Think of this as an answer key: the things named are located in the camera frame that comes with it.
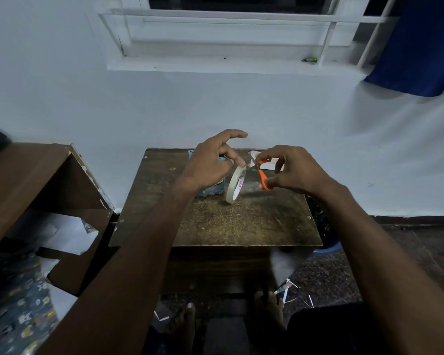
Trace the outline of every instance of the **dark speckled floor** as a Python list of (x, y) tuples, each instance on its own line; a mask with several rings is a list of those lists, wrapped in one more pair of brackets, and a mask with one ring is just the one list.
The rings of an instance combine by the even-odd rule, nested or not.
[[(384, 229), (444, 290), (444, 226), (412, 227), (384, 226)], [(345, 304), (361, 300), (347, 257), (343, 251), (309, 258), (291, 276), (298, 288), (291, 287), (284, 306), (285, 323), (290, 317), (310, 303), (314, 306)], [(178, 308), (193, 302), (197, 317), (208, 322), (213, 318), (240, 318), (246, 314), (245, 299), (230, 297), (201, 298), (197, 295), (166, 296), (162, 303), (176, 312)]]

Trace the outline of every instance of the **hand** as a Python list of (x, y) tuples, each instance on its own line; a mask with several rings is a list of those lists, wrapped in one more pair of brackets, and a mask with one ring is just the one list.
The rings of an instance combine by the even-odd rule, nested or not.
[(297, 193), (320, 196), (326, 185), (335, 182), (303, 147), (274, 146), (258, 154), (256, 161), (279, 158), (268, 188), (287, 188)]
[[(241, 130), (225, 130), (199, 143), (180, 179), (186, 182), (192, 191), (198, 191), (218, 183), (231, 170), (234, 163), (244, 167), (245, 161), (226, 142), (230, 138), (245, 138), (246, 136), (248, 133)], [(221, 154), (226, 160), (219, 160)]]

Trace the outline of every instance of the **bare foot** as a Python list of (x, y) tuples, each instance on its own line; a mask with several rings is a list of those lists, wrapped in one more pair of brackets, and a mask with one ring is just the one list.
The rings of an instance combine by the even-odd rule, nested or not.
[(191, 355), (195, 335), (195, 307), (191, 302), (168, 325), (170, 354)]
[(283, 324), (283, 301), (273, 292), (263, 297), (263, 292), (255, 293), (255, 327), (261, 345), (269, 353), (282, 354), (286, 328)]

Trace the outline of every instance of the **orange scissors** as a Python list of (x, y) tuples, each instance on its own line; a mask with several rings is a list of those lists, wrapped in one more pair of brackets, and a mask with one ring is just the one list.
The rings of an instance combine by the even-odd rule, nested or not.
[(260, 178), (261, 178), (261, 186), (263, 187), (264, 190), (266, 191), (271, 191), (271, 188), (268, 188), (265, 184), (265, 181), (268, 179), (268, 177), (266, 176), (266, 174), (260, 169), (259, 164), (263, 164), (268, 162), (267, 160), (261, 160), (259, 164), (256, 163), (256, 161), (254, 160), (254, 158), (251, 156), (250, 154), (250, 158), (252, 158), (253, 163), (255, 164), (255, 167), (257, 167), (258, 169), (258, 173), (260, 174)]

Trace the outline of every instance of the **tape roll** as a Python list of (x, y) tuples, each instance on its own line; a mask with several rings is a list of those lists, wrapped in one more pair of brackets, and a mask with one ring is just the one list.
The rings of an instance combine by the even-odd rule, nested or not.
[(233, 173), (232, 179), (229, 183), (229, 188), (225, 192), (225, 201), (233, 204), (237, 197), (239, 196), (240, 190), (242, 189), (243, 181), (245, 180), (245, 173), (247, 172), (247, 167), (237, 167)]

